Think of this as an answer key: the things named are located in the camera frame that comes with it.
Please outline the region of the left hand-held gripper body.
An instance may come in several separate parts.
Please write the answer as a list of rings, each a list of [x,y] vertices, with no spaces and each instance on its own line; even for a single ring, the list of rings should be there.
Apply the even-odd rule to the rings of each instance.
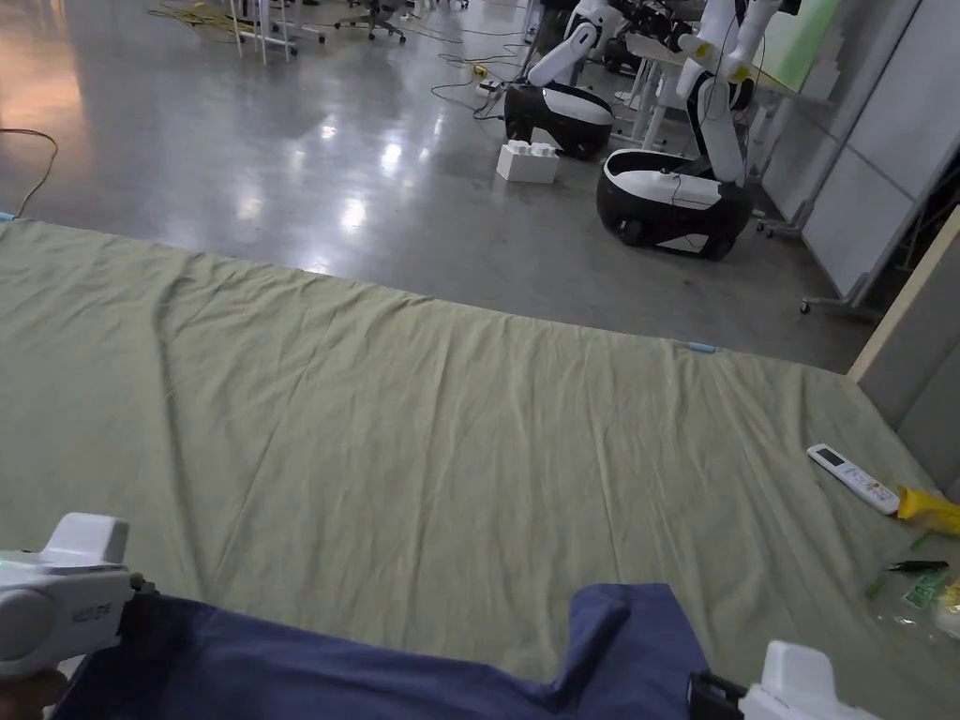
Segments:
[[[154,586],[125,562],[129,524],[69,513],[37,552],[1,553],[1,677],[20,679],[119,644],[135,596]]]

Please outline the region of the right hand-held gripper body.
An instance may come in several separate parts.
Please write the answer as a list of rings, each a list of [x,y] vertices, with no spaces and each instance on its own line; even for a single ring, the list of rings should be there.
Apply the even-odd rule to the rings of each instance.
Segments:
[[[836,693],[829,656],[813,648],[773,640],[760,680],[745,687],[712,672],[688,681],[691,719],[848,719]]]

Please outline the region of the person's left hand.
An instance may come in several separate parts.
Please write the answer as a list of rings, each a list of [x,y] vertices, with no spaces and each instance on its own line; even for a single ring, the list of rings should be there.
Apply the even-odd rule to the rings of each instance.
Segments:
[[[1,679],[2,719],[44,719],[69,688],[68,678],[58,670],[44,670],[29,677]]]

